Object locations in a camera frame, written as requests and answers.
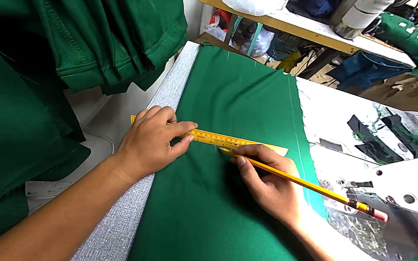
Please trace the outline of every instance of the forearm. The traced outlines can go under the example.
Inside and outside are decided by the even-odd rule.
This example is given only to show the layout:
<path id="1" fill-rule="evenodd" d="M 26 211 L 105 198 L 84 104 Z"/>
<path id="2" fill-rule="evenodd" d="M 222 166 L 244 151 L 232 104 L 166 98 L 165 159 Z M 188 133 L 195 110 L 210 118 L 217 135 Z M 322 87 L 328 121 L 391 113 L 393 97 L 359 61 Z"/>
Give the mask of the forearm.
<path id="1" fill-rule="evenodd" d="M 0 237 L 0 260 L 68 260 L 137 180 L 113 157 Z"/>
<path id="2" fill-rule="evenodd" d="M 338 261 L 346 260 L 350 256 L 357 260 L 373 260 L 312 209 L 305 210 L 299 220 L 295 224 L 284 223 L 299 238 L 314 260 Z"/>

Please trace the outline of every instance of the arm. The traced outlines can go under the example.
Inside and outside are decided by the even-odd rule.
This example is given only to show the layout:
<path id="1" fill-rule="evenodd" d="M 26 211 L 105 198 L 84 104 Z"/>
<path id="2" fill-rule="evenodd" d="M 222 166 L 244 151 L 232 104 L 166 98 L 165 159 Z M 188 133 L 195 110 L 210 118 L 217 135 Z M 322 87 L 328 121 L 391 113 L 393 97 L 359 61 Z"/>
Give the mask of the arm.
<path id="1" fill-rule="evenodd" d="M 299 176 L 293 160 L 278 155 L 264 145 L 244 145 L 233 149 L 238 155 L 257 155 L 267 165 Z M 243 157 L 233 158 L 241 177 L 258 204 L 287 226 L 315 260 L 373 260 L 343 237 L 314 212 L 304 199 L 303 188 L 274 174 L 259 178 L 252 164 Z"/>
<path id="2" fill-rule="evenodd" d="M 169 142 L 196 127 L 170 107 L 142 110 L 116 153 L 0 237 L 0 261 L 68 260 L 126 190 L 187 151 L 193 136 Z"/>

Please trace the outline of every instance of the blue fabric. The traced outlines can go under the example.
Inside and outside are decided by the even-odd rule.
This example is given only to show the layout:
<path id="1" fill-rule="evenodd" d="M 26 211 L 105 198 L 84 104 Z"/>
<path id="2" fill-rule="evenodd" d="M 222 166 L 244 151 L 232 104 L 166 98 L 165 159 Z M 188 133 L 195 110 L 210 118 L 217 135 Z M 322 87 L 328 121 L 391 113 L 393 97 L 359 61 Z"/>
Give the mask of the blue fabric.
<path id="1" fill-rule="evenodd" d="M 376 81 L 410 72 L 411 70 L 412 68 L 410 67 L 390 61 L 384 57 L 358 51 L 326 74 L 340 82 L 338 84 L 339 90 L 343 91 L 350 86 L 366 90 Z"/>
<path id="2" fill-rule="evenodd" d="M 302 8 L 312 17 L 325 17 L 330 15 L 336 7 L 336 0 L 302 0 Z"/>

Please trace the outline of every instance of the yellow pencil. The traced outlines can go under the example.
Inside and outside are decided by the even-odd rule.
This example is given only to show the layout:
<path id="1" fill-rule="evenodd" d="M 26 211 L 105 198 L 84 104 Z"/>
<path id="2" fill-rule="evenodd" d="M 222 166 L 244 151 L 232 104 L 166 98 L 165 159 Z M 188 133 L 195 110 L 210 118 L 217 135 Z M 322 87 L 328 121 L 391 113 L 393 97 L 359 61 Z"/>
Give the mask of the yellow pencil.
<path id="1" fill-rule="evenodd" d="M 228 154 L 230 154 L 233 157 L 241 157 L 240 155 L 236 155 L 233 151 L 227 150 L 225 148 L 219 148 L 219 150 L 221 150 L 221 151 L 223 151 L 225 153 L 228 153 Z M 301 178 L 298 178 L 296 176 L 289 175 L 288 173 L 286 173 L 284 171 L 278 170 L 276 168 L 272 168 L 272 167 L 270 167 L 270 166 L 268 166 L 266 164 L 260 163 L 258 161 L 253 160 L 253 159 L 250 159 L 248 157 L 245 157 L 245 159 L 248 160 L 253 166 L 256 166 L 256 167 L 259 167 L 261 169 L 264 169 L 264 170 L 266 170 L 266 171 L 268 171 L 270 173 L 273 173 L 273 174 L 275 174 L 277 176 L 280 176 L 282 178 L 285 178 L 285 179 L 287 179 L 289 181 L 292 181 L 292 182 L 294 182 L 296 184 L 299 184 L 299 185 L 301 185 L 303 187 L 306 187 L 306 188 L 308 188 L 310 190 L 313 190 L 313 191 L 315 191 L 317 193 L 320 193 L 320 194 L 322 194 L 324 196 L 327 196 L 327 197 L 329 197 L 331 199 L 334 199 L 334 200 L 336 200 L 336 201 L 338 201 L 340 203 L 343 203 L 343 204 L 345 204 L 347 206 L 350 206 L 350 207 L 352 207 L 354 209 L 357 209 L 359 211 L 362 211 L 362 212 L 366 213 L 369 216 L 378 218 L 378 219 L 380 219 L 382 221 L 385 221 L 385 222 L 388 221 L 388 215 L 385 212 L 382 212 L 380 210 L 376 210 L 374 208 L 371 208 L 370 206 L 368 206 L 366 204 L 363 204 L 361 202 L 357 202 L 355 200 L 352 200 L 352 199 L 343 197 L 343 196 L 341 196 L 341 195 L 339 195 L 339 194 L 337 194 L 337 193 L 335 193 L 333 191 L 330 191 L 330 190 L 328 190 L 326 188 L 317 186 L 316 184 L 313 184 L 311 182 L 305 181 L 305 180 L 303 180 Z"/>

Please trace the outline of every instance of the white table top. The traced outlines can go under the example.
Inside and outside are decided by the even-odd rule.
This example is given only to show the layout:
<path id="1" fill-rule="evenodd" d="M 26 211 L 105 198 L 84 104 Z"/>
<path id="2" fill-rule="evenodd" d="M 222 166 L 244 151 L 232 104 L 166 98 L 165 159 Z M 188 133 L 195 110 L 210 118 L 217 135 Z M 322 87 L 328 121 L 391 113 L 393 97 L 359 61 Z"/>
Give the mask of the white table top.
<path id="1" fill-rule="evenodd" d="M 186 43 L 148 107 L 168 105 L 176 110 L 198 52 L 198 44 L 193 42 Z M 375 177 L 375 175 L 366 173 L 363 176 L 360 175 L 367 169 L 372 170 L 372 168 L 378 167 L 378 164 L 373 163 L 372 159 L 354 147 L 354 145 L 362 143 L 352 138 L 352 130 L 346 125 L 346 122 L 353 114 L 357 115 L 364 124 L 371 126 L 370 128 L 376 128 L 375 134 L 404 159 L 413 158 L 410 153 L 404 152 L 398 147 L 398 139 L 388 128 L 383 127 L 381 122 L 376 122 L 381 117 L 379 111 L 381 111 L 382 108 L 380 106 L 382 105 L 308 80 L 296 79 L 303 110 L 304 130 L 310 143 L 311 156 L 314 160 L 319 180 L 329 180 L 336 183 L 335 178 L 351 181 L 358 177 L 364 179 Z M 392 112 L 403 113 L 394 109 L 392 109 Z M 320 138 L 341 144 L 343 153 L 318 145 L 317 141 Z M 79 248 L 71 259 L 72 261 L 126 260 L 153 178 L 154 175 L 150 175 L 139 181 L 118 200 Z M 327 206 L 332 209 L 339 208 L 339 205 Z M 359 223 L 349 219 L 354 215 L 353 210 L 345 209 L 345 211 L 351 216 L 345 215 L 344 217 L 348 218 L 348 220 L 344 220 L 345 223 L 340 223 L 339 226 L 346 227 L 351 224 L 352 228 L 356 227 L 356 224 Z M 343 217 L 338 217 L 335 220 L 343 220 Z M 364 220 L 363 224 L 370 224 L 370 222 L 372 220 Z M 358 232 L 368 233 L 365 232 L 365 229 L 360 227 Z M 383 228 L 373 227 L 372 233 L 378 234 L 378 231 L 381 231 L 381 229 Z M 407 239 L 406 242 L 404 246 L 407 249 L 416 248 L 413 243 L 411 244 L 412 241 L 410 239 Z M 377 251 L 386 251 L 385 242 L 382 242 L 379 238 L 372 241 L 372 244 L 373 246 L 375 244 L 384 244 Z M 390 255 L 389 252 L 391 251 L 388 250 L 385 253 L 386 256 Z"/>
<path id="2" fill-rule="evenodd" d="M 397 51 L 395 49 L 387 47 L 378 42 L 374 42 L 362 36 L 358 36 L 353 40 L 341 38 L 336 33 L 334 33 L 333 29 L 330 26 L 297 14 L 293 14 L 286 8 L 283 10 L 277 10 L 276 12 L 269 14 L 268 16 L 280 21 L 285 21 L 289 24 L 293 24 L 298 27 L 302 27 L 314 33 L 327 36 L 328 38 L 353 45 L 363 51 L 370 52 L 378 56 L 386 57 L 391 61 L 399 62 L 412 68 L 416 67 L 415 63 L 405 52 Z"/>

